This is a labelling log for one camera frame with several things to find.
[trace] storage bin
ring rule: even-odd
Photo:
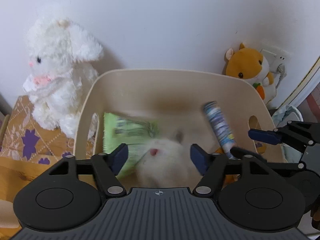
[[[202,105],[214,100],[221,107],[239,147],[256,151],[254,141],[248,137],[250,117],[256,117],[262,130],[275,128],[259,94],[243,80],[184,70],[112,70],[101,75],[87,95],[74,155],[85,159],[94,113],[99,122],[93,153],[102,152],[104,112],[158,120],[165,137],[175,129],[185,134],[186,150],[197,143],[207,152],[214,151],[219,143],[202,113]],[[267,145],[263,157],[269,162],[284,161],[279,145]]]

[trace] green snack bag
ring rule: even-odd
[[[113,152],[121,143],[128,145],[128,160],[117,175],[130,175],[145,155],[145,143],[159,134],[157,122],[134,121],[111,113],[104,113],[103,152]]]

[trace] gray ribbed plate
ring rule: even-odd
[[[237,227],[220,214],[212,200],[197,198],[191,195],[187,188],[134,188],[125,197],[108,200],[94,219],[78,228],[53,233],[24,228],[12,239],[299,240],[307,238],[296,228],[277,233],[257,233]]]

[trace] metal pin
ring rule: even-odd
[[[108,188],[108,192],[110,194],[119,194],[119,193],[123,192],[123,188],[119,187],[119,186],[112,186],[112,187]]]
[[[196,188],[196,192],[199,194],[208,194],[211,192],[211,189],[207,186],[200,186]]]

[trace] patterned tablecloth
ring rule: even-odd
[[[74,140],[60,129],[42,129],[32,118],[33,105],[27,96],[18,98],[4,134],[0,156],[24,162],[54,164],[72,154]],[[87,158],[92,156],[94,138],[87,141]]]

